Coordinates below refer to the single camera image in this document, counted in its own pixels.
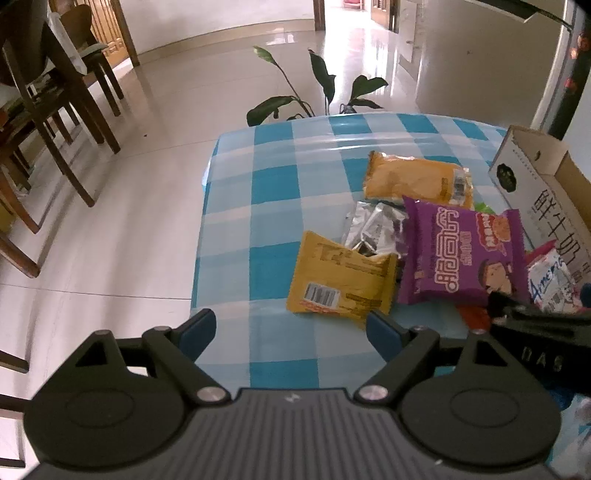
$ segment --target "cartoon face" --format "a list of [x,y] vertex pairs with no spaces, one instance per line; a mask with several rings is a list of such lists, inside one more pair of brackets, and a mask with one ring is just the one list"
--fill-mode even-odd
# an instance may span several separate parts
[[486,292],[500,291],[507,295],[511,295],[513,286],[511,285],[511,279],[507,273],[510,268],[505,266],[501,262],[486,263],[484,262],[480,268],[480,283]]

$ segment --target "snack bag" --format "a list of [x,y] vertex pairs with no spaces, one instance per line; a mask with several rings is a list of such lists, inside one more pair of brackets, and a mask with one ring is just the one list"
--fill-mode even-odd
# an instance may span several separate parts
[[317,233],[306,231],[295,263],[286,307],[353,319],[365,328],[373,309],[388,313],[394,296],[394,254],[364,257]]
[[406,256],[404,223],[407,214],[385,203],[357,202],[347,217],[341,243],[366,257],[380,254]]
[[402,197],[464,208],[473,206],[472,176],[467,168],[424,158],[372,151],[363,180],[367,199],[402,203]]
[[501,215],[405,197],[407,262],[398,301],[441,299],[485,306],[491,291],[528,301],[518,210]]
[[527,257],[531,300],[545,312],[577,313],[583,304],[566,262],[552,240]]

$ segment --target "metal screw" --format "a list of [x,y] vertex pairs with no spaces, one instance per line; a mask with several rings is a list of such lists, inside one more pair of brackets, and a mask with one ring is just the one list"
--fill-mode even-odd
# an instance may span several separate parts
[[197,398],[207,403],[222,401],[227,396],[227,392],[220,387],[203,387],[198,390]]
[[388,389],[382,385],[365,385],[358,393],[366,401],[379,401],[388,396]]

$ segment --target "blue checkered tablecloth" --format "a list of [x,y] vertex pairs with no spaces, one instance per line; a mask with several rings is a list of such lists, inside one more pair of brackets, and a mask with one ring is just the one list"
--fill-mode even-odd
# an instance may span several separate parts
[[[383,366],[347,319],[285,309],[304,230],[339,241],[363,198],[370,150],[469,167],[476,201],[507,205],[488,177],[505,130],[443,116],[368,113],[279,122],[223,134],[207,177],[191,308],[217,315],[199,365],[239,387],[354,389]],[[443,303],[395,305],[403,325],[466,328]]]

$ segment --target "silver foil package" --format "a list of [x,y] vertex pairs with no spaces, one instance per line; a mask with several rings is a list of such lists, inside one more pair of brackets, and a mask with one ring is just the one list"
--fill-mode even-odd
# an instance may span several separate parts
[[345,217],[345,233],[341,244],[352,250],[361,245],[361,230],[369,220],[375,205],[367,202],[357,202],[355,208]]
[[385,203],[357,202],[350,214],[342,244],[367,256],[407,253],[404,221],[406,213]]

